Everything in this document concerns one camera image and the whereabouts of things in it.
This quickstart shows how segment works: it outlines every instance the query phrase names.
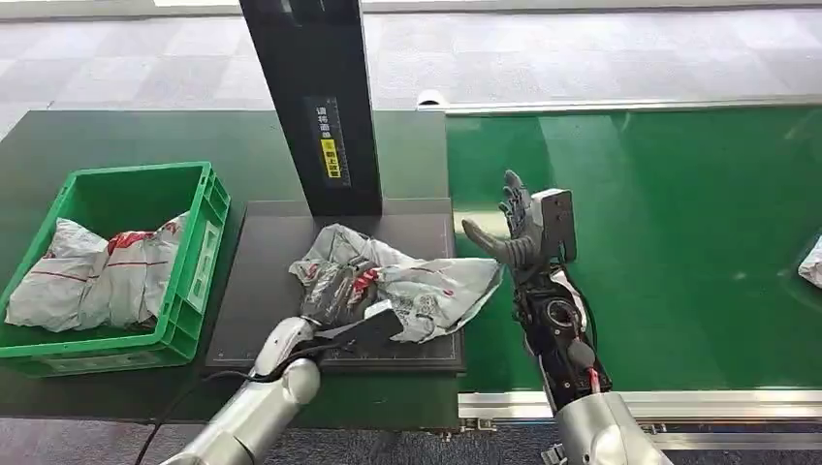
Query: white plastic bag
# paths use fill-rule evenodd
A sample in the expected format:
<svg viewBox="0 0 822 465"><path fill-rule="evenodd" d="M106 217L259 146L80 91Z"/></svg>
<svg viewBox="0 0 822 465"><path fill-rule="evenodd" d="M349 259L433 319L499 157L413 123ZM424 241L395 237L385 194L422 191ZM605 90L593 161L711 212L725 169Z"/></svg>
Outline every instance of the white plastic bag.
<svg viewBox="0 0 822 465"><path fill-rule="evenodd" d="M188 212L157 232L121 232L97 258L77 329L143 323L160 313Z"/></svg>
<svg viewBox="0 0 822 465"><path fill-rule="evenodd" d="M822 289L822 235L799 265L799 275Z"/></svg>
<svg viewBox="0 0 822 465"><path fill-rule="evenodd" d="M9 298L6 323L63 331L79 326L79 303L95 257L108 243L99 235L58 218L46 255Z"/></svg>
<svg viewBox="0 0 822 465"><path fill-rule="evenodd" d="M395 341L422 343L460 329L476 316L502 277L501 266L492 259L416 260L337 224L323 228L289 271L307 286L322 264L349 264L358 258L379 266L378 301L365 312L370 315L389 300L403 325Z"/></svg>
<svg viewBox="0 0 822 465"><path fill-rule="evenodd" d="M6 323L54 332L77 327L79 300L90 269L88 258L40 259L9 298Z"/></svg>
<svg viewBox="0 0 822 465"><path fill-rule="evenodd" d="M110 241L63 218L46 255L17 286L6 323L50 331L125 327L159 316L188 212L156 232Z"/></svg>

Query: sticker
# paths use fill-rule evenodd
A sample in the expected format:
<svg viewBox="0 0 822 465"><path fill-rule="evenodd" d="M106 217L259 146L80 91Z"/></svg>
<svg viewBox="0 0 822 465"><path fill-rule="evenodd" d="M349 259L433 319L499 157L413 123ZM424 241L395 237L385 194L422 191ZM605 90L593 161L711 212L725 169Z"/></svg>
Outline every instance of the sticker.
<svg viewBox="0 0 822 465"><path fill-rule="evenodd" d="M326 185L351 187L336 98L306 97L305 102Z"/></svg>

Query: black scale platform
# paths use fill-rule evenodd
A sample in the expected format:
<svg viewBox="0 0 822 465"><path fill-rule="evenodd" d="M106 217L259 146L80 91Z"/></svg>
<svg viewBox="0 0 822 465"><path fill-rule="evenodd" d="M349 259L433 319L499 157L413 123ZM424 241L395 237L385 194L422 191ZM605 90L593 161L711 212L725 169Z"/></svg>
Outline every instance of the black scale platform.
<svg viewBox="0 0 822 465"><path fill-rule="evenodd" d="M304 202L250 202L206 369L250 368L271 330L299 314L302 285L288 266L327 225L342 224L419 259L454 256L449 199L385 201L383 209L381 217L312 217ZM462 331L425 344L389 342L372 353L337 351L321 366L345 372L464 371Z"/></svg>

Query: black metal stand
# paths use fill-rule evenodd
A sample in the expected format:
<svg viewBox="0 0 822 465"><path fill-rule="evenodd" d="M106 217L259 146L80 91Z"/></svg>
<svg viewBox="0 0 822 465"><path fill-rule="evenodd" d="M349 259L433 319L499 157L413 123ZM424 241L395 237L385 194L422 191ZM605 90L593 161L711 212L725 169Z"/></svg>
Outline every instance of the black metal stand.
<svg viewBox="0 0 822 465"><path fill-rule="evenodd" d="M380 215L358 0L240 0L314 216Z"/></svg>

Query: cable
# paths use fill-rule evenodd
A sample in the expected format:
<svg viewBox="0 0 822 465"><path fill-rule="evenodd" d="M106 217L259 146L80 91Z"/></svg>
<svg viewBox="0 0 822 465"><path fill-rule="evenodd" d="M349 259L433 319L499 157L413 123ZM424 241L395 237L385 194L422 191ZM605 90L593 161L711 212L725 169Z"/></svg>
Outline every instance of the cable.
<svg viewBox="0 0 822 465"><path fill-rule="evenodd" d="M588 299L585 298L585 294L583 294L583 290L579 286L577 286L577 283L575 283L573 278L571 278L571 273L568 272L568 268L566 268L564 264L560 264L559 268L561 268L562 271L565 272L565 279L568 281L568 284L570 284L574 287L574 289L577 290L577 294L580 295L580 300L583 302L583 305L585 306L585 313L587 314L588 319L590 320L591 326L591 344L593 345L593 349L596 350L598 346L598 341L596 333L596 320L593 317L593 310L591 310L590 304L588 303Z"/></svg>
<svg viewBox="0 0 822 465"><path fill-rule="evenodd" d="M588 368L588 376L590 376L591 380L591 392L594 394L599 393L599 373L595 369L593 369L593 367L591 367Z"/></svg>
<svg viewBox="0 0 822 465"><path fill-rule="evenodd" d="M257 376L257 375L249 375L247 373L242 373L240 371L234 370L226 370L226 371L218 371L211 375L206 376L205 378L201 378L199 380L195 380L189 387L187 387L184 391L182 391L170 404L166 407L166 410L157 417L154 421L154 429L151 430L151 433L148 434L148 437L145 438L145 443L142 444L142 448L140 449L140 453L137 455L137 459L134 461L134 465L140 465L142 463L142 458L145 457L145 454L148 452L148 448L151 446L151 441L154 440L154 437L157 436L157 432L160 431L160 427L169 420L169 417L174 412L174 409L183 401L189 394L195 391L195 389L199 388L200 386L220 378L241 378L245 381L251 383L273 383L279 380L282 377L283 372L288 368L289 365L297 361L299 358L308 358L310 356L314 356L320 354L324 351L337 349L343 347L343 344L334 343L334 344L327 344L324 346L314 346L309 347L308 349L303 349L301 351L296 351L293 354L287 356L283 361L281 361L277 366L271 370L271 372L264 376Z"/></svg>
<svg viewBox="0 0 822 465"><path fill-rule="evenodd" d="M183 392L181 392L170 404L166 407L166 410L154 421L154 429L151 430L151 433L145 438L145 443L142 444L142 449L140 449L140 453L137 455L137 459L134 461L135 465L140 465L142 463L142 458L145 456L145 453L148 452L148 447L151 446L151 441L154 440L154 436L157 435L157 432L160 431L160 427L168 421L169 417L171 416L174 409L177 405L180 404L189 394L194 392L196 388L199 388L201 385L208 383L209 381L213 381L219 378L242 378L246 381L254 381L254 378L251 376L239 372L239 371L218 371L212 375L209 375L205 378L201 378L200 380L196 380L192 383L189 387L187 387Z"/></svg>

